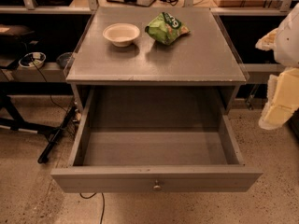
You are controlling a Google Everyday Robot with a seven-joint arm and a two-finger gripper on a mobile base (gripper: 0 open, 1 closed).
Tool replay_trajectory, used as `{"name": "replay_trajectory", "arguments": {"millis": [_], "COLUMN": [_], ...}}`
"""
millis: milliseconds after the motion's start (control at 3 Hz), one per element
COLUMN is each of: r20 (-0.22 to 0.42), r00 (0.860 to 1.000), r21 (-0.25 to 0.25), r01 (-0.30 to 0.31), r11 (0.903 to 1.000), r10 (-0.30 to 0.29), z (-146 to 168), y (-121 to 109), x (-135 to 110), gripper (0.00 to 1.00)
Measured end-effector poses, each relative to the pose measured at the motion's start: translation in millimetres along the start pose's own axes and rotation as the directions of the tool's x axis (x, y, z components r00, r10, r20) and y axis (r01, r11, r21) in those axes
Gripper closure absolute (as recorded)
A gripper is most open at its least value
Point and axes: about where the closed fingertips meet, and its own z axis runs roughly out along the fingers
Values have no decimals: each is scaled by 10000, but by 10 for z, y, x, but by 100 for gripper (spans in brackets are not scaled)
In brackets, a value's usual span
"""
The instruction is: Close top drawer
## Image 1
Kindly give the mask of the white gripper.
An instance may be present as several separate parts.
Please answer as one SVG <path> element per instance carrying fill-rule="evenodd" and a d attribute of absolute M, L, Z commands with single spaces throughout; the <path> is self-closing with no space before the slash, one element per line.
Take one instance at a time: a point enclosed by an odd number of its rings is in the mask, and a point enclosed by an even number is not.
<path fill-rule="evenodd" d="M 299 67 L 299 4 L 278 28 L 255 44 L 256 49 L 274 51 L 275 61 L 289 67 Z M 286 68 L 278 76 L 271 75 L 267 83 L 267 102 L 259 126 L 274 130 L 283 126 L 299 109 L 299 69 Z"/>

